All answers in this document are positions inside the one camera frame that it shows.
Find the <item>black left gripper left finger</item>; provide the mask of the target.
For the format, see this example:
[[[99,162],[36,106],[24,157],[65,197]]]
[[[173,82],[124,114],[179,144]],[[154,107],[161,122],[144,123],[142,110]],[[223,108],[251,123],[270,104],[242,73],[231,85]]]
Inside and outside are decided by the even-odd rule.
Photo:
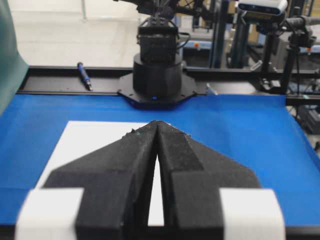
[[[17,240],[131,240],[148,226],[158,123],[54,169],[29,192]]]

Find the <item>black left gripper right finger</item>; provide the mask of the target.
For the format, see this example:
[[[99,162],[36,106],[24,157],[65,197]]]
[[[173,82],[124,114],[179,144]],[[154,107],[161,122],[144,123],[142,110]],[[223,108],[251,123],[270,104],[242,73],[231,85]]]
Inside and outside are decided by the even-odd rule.
[[[251,169],[162,121],[157,138],[164,220],[176,239],[285,239],[278,199]]]

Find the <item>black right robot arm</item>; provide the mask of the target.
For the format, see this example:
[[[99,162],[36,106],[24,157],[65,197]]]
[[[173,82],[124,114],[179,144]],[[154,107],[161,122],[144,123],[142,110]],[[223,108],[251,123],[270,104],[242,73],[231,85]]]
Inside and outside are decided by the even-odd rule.
[[[149,17],[137,28],[140,52],[134,56],[132,74],[120,79],[124,85],[118,93],[129,90],[150,98],[168,98],[183,93],[196,94],[195,81],[183,75],[182,58],[178,51],[181,32],[172,19],[175,14],[186,14],[212,21],[214,13],[202,0],[192,0],[184,6],[177,0],[134,0],[136,10]]]

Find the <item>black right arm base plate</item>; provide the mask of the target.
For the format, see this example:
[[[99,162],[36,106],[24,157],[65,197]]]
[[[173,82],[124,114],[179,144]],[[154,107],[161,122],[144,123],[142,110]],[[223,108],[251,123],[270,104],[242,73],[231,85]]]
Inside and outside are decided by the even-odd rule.
[[[146,95],[134,89],[133,75],[120,77],[117,93],[126,99],[133,107],[139,109],[169,109],[195,96],[207,95],[207,84],[182,74],[181,88],[170,96]]]

